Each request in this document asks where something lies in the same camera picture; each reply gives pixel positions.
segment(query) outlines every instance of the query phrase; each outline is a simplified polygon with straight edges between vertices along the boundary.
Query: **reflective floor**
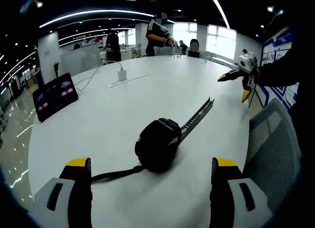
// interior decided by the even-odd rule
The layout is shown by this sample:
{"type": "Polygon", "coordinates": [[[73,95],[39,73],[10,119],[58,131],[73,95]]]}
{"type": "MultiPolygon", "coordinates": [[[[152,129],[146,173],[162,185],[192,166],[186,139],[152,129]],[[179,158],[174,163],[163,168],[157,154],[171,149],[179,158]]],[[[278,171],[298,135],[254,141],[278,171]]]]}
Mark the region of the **reflective floor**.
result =
{"type": "MultiPolygon", "coordinates": [[[[32,124],[36,116],[32,93],[36,89],[37,86],[33,86],[29,90],[24,90],[8,107],[4,118],[7,126],[2,133],[3,145],[0,149],[0,164],[6,183],[17,201],[26,210],[30,210],[33,205],[28,174],[28,155],[32,124]]],[[[262,106],[255,94],[250,106],[250,117],[261,110],[262,106]]]]}

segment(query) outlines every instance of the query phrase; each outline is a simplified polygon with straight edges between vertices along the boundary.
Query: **black tape measure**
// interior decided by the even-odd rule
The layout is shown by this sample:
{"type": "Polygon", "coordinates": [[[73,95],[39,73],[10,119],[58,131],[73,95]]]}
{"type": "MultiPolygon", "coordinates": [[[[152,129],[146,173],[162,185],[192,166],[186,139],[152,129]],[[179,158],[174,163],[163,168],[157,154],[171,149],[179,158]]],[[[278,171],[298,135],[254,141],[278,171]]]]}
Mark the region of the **black tape measure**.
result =
{"type": "Polygon", "coordinates": [[[214,100],[210,101],[210,98],[208,98],[201,108],[182,127],[179,127],[176,122],[165,118],[151,122],[140,133],[140,137],[135,144],[135,153],[142,165],[138,165],[130,170],[94,176],[92,177],[92,182],[139,173],[143,169],[156,173],[167,171],[174,161],[179,144],[210,111],[213,102],[214,100]]]}

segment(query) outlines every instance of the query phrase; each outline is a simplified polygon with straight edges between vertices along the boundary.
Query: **measuring tape blade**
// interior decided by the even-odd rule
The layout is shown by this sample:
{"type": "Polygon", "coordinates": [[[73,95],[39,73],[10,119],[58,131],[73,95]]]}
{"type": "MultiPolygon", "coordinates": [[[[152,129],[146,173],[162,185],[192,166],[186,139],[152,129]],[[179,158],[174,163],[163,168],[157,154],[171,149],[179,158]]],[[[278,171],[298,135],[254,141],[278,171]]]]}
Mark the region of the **measuring tape blade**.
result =
{"type": "Polygon", "coordinates": [[[214,99],[210,101],[210,98],[208,98],[208,100],[201,106],[201,108],[181,127],[182,141],[190,134],[193,128],[198,125],[202,118],[207,115],[207,113],[212,108],[214,101],[214,99]]]}

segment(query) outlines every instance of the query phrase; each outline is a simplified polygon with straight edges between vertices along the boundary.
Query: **ceiling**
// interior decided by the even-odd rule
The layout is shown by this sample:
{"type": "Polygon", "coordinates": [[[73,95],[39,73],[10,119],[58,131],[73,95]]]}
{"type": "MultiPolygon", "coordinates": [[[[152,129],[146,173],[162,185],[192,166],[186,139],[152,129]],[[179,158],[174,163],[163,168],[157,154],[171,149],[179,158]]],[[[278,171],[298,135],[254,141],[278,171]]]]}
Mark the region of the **ceiling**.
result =
{"type": "MultiPolygon", "coordinates": [[[[76,33],[99,29],[134,28],[135,24],[143,23],[143,21],[149,22],[152,19],[149,16],[127,13],[94,13],[70,17],[39,28],[40,25],[67,14],[97,9],[129,10],[148,14],[162,11],[168,15],[168,19],[175,22],[194,22],[196,19],[199,24],[226,27],[212,0],[37,0],[43,3],[41,8],[37,8],[33,3],[22,14],[20,9],[26,1],[7,0],[0,6],[2,14],[0,16],[0,53],[4,55],[0,61],[1,79],[4,77],[4,72],[8,72],[18,63],[16,60],[20,61],[35,51],[34,45],[37,45],[37,40],[50,31],[58,31],[59,38],[64,38],[76,33]]],[[[260,42],[266,41],[287,25],[285,14],[275,17],[274,13],[267,11],[268,6],[275,6],[276,11],[282,9],[281,0],[218,1],[231,29],[260,42]]],[[[108,33],[109,31],[99,31],[92,35],[103,34],[103,32],[108,33]]],[[[63,40],[60,44],[71,40],[73,38],[63,40]]],[[[29,62],[22,63],[22,65],[35,64],[38,61],[37,54],[35,53],[28,60],[29,62]]]]}

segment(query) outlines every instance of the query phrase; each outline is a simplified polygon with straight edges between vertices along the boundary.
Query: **display board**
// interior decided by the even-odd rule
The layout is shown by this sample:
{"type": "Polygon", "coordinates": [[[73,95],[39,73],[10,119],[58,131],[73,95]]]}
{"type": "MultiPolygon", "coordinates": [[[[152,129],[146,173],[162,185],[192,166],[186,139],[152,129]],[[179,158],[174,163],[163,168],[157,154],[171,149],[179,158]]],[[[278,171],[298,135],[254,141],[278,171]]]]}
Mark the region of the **display board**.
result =
{"type": "MultiPolygon", "coordinates": [[[[292,39],[292,30],[286,27],[270,40],[263,43],[260,66],[272,63],[283,57],[291,48],[292,39]]],[[[263,107],[265,107],[272,99],[277,98],[289,110],[295,103],[298,86],[299,83],[293,86],[276,88],[257,86],[256,91],[263,107]]]]}

